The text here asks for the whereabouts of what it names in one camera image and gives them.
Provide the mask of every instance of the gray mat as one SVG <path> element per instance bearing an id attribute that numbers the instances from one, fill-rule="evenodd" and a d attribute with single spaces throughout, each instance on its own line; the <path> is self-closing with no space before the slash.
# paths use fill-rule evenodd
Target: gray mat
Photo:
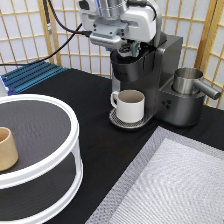
<path id="1" fill-rule="evenodd" d="M 1 174 L 31 166 L 57 150 L 67 139 L 71 122 L 60 107 L 41 101 L 0 105 L 0 127 L 9 128 L 19 154 L 18 162 Z"/>
<path id="2" fill-rule="evenodd" d="M 75 175 L 75 159 L 70 153 L 37 179 L 0 190 L 0 222 L 27 218 L 49 208 L 69 190 Z"/>
<path id="3" fill-rule="evenodd" d="M 117 183 L 92 214 L 87 224 L 108 224 L 112 215 L 129 192 L 131 186 L 135 183 L 140 173 L 146 167 L 162 141 L 168 138 L 190 148 L 197 149 L 208 155 L 224 159 L 224 153 L 213 147 L 207 146 L 195 140 L 183 137 L 181 135 L 170 132 L 166 129 L 158 127 L 136 158 L 128 166 L 126 171 L 119 178 Z"/>
<path id="4" fill-rule="evenodd" d="M 224 161 L 165 139 L 111 224 L 224 222 Z"/>

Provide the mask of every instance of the black tablecloth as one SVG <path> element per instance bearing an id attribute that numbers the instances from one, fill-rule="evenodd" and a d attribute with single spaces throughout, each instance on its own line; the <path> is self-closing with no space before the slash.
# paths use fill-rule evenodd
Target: black tablecloth
<path id="1" fill-rule="evenodd" d="M 224 111 L 205 106 L 201 121 L 191 128 L 154 120 L 137 132 L 116 129 L 108 119 L 111 85 L 109 79 L 71 69 L 23 92 L 66 102 L 80 124 L 83 182 L 72 202 L 49 224 L 85 223 L 158 126 L 224 149 Z"/>

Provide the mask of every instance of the white circular stand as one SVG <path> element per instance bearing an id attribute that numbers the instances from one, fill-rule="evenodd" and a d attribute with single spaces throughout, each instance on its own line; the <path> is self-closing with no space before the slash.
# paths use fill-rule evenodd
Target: white circular stand
<path id="1" fill-rule="evenodd" d="M 58 164 L 60 164 L 71 152 L 74 156 L 75 161 L 74 168 L 76 169 L 76 175 L 72 185 L 64 194 L 64 196 L 61 197 L 56 203 L 54 203 L 47 209 L 30 217 L 19 220 L 1 221 L 0 217 L 0 223 L 38 224 L 48 221 L 49 219 L 57 215 L 59 212 L 61 212 L 69 204 L 69 202 L 73 199 L 73 197 L 77 193 L 83 178 L 83 166 L 80 156 L 80 147 L 78 140 L 79 124 L 74 111 L 64 102 L 43 95 L 18 95 L 18 96 L 2 97 L 0 98 L 0 108 L 1 105 L 5 103 L 10 103 L 13 101 L 29 101 L 29 100 L 42 101 L 60 107 L 70 119 L 71 130 L 64 143 L 58 149 L 55 149 L 55 151 L 51 155 L 47 156 L 43 160 L 24 169 L 17 170 L 15 172 L 9 172 L 6 174 L 0 173 L 0 189 L 13 188 L 18 185 L 23 185 L 24 183 L 32 181 L 46 174 L 48 171 L 54 169 Z"/>

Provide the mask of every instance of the mug handle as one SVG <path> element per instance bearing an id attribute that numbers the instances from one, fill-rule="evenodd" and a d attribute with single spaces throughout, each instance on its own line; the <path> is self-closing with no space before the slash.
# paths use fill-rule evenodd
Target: mug handle
<path id="1" fill-rule="evenodd" d="M 119 94 L 119 92 L 114 91 L 110 96 L 110 102 L 114 108 L 117 108 L 117 105 L 114 103 L 114 95 L 117 95 L 117 97 L 118 97 L 118 94 Z"/>

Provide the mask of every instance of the black cable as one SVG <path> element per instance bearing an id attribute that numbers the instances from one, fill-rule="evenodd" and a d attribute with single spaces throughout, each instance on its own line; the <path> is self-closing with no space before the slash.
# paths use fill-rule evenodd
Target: black cable
<path id="1" fill-rule="evenodd" d="M 146 6 L 149 6 L 149 7 L 153 10 L 153 12 L 154 12 L 154 14 L 155 14 L 153 20 L 155 20 L 156 17 L 157 17 L 156 9 L 155 9 L 155 8 L 154 8 L 154 7 L 153 7 L 147 0 L 142 0 L 142 1 L 138 1 L 138 0 L 128 0 L 127 4 L 128 4 L 128 6 L 129 6 L 129 5 L 130 5 L 130 6 L 140 6 L 140 7 L 146 7 Z"/>
<path id="2" fill-rule="evenodd" d="M 65 26 L 60 22 L 60 20 L 58 19 L 57 14 L 56 14 L 56 12 L 55 12 L 55 10 L 54 10 L 54 7 L 53 7 L 53 5 L 52 5 L 52 3 L 51 3 L 51 0 L 46 0 L 46 1 L 48 1 L 49 6 L 50 6 L 50 8 L 51 8 L 51 11 L 52 11 L 52 13 L 53 13 L 53 15 L 54 15 L 54 18 L 55 18 L 55 20 L 57 21 L 57 23 L 59 24 L 59 26 L 60 26 L 61 28 L 63 28 L 64 30 L 66 30 L 66 31 L 68 31 L 68 32 L 70 32 L 70 33 L 81 34 L 81 35 L 85 35 L 86 37 L 89 37 L 89 36 L 90 36 L 90 34 L 92 33 L 91 31 L 79 31 L 79 32 L 78 32 L 78 31 L 76 31 L 76 30 L 71 30 L 71 29 L 65 27 Z"/>
<path id="3" fill-rule="evenodd" d="M 82 24 L 80 24 L 78 26 L 78 28 L 76 29 L 76 31 L 78 31 L 80 28 L 82 27 Z M 61 49 L 63 49 L 68 43 L 69 41 L 76 35 L 76 33 L 73 33 L 70 38 L 60 47 L 58 48 L 58 50 L 56 50 L 53 54 L 47 56 L 46 58 L 43 58 L 41 60 L 37 60 L 37 61 L 34 61 L 32 63 L 28 63 L 28 64 L 0 64 L 0 66 L 26 66 L 26 65 L 33 65 L 33 64 L 36 64 L 36 63 L 40 63 L 42 61 L 45 61 L 51 57 L 53 57 L 54 55 L 56 55 Z"/>
<path id="4" fill-rule="evenodd" d="M 82 32 L 80 32 L 80 31 L 77 32 L 76 30 L 70 30 L 69 28 L 65 27 L 65 26 L 60 22 L 60 20 L 58 19 L 57 14 L 56 14 L 56 12 L 54 11 L 54 7 L 53 7 L 53 5 L 52 5 L 52 3 L 51 3 L 51 0 L 46 0 L 46 1 L 48 1 L 49 6 L 50 6 L 50 8 L 51 8 L 51 11 L 52 11 L 52 13 L 53 13 L 53 15 L 54 15 L 54 18 L 55 18 L 55 20 L 57 21 L 57 23 L 60 25 L 60 27 L 62 27 L 64 30 L 66 30 L 66 31 L 68 31 L 68 32 L 70 32 L 70 33 L 82 34 Z"/>

